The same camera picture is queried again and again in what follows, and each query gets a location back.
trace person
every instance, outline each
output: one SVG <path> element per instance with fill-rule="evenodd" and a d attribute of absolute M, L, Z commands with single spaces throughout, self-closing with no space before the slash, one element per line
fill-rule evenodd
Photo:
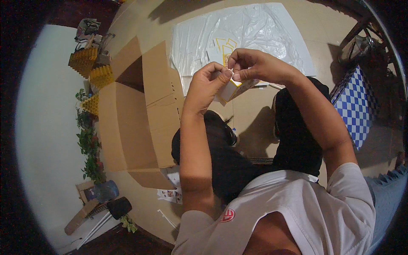
<path fill-rule="evenodd" d="M 364 254 L 375 208 L 328 88 L 258 50 L 236 49 L 228 68 L 194 74 L 173 138 L 184 213 L 172 254 Z M 269 167 L 233 150 L 235 135 L 207 110 L 231 76 L 286 86 L 273 100 L 280 142 Z M 317 183 L 322 157 L 327 189 Z M 219 217 L 215 196 L 227 205 Z"/>

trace white t-shirt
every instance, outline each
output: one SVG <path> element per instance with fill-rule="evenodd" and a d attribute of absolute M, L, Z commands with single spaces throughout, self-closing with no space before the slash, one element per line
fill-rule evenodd
<path fill-rule="evenodd" d="M 252 180 L 214 221 L 201 211 L 182 215 L 172 254 L 242 254 L 258 220 L 280 212 L 303 255 L 364 254 L 375 209 L 358 165 L 345 163 L 327 191 L 316 177 L 281 170 Z"/>

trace checkered fabric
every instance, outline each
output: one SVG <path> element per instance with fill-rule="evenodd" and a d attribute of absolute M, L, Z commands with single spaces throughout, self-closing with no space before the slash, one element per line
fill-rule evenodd
<path fill-rule="evenodd" d="M 359 150 L 379 112 L 378 101 L 360 66 L 347 72 L 330 97 Z"/>

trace white wall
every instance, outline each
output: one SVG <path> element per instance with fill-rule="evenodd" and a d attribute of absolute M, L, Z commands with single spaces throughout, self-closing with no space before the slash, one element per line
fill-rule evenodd
<path fill-rule="evenodd" d="M 75 184 L 84 182 L 85 157 L 77 145 L 77 102 L 84 78 L 68 66 L 77 43 L 76 29 L 46 25 L 25 67 L 16 110 L 16 147 L 20 177 L 31 210 L 55 248 L 85 237 L 106 212 L 67 236 L 64 227 L 82 208 Z M 94 238 L 118 224 L 112 219 Z M 59 254 L 73 250 L 80 240 Z"/>

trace hand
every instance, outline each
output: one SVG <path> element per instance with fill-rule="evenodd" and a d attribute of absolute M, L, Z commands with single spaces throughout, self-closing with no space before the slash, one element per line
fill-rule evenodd
<path fill-rule="evenodd" d="M 233 68 L 233 80 L 259 79 L 286 85 L 301 72 L 274 56 L 252 49 L 235 49 L 228 59 L 228 68 Z"/>
<path fill-rule="evenodd" d="M 190 83 L 183 115 L 204 115 L 218 90 L 229 82 L 231 76 L 232 72 L 217 62 L 211 62 L 198 70 Z"/>

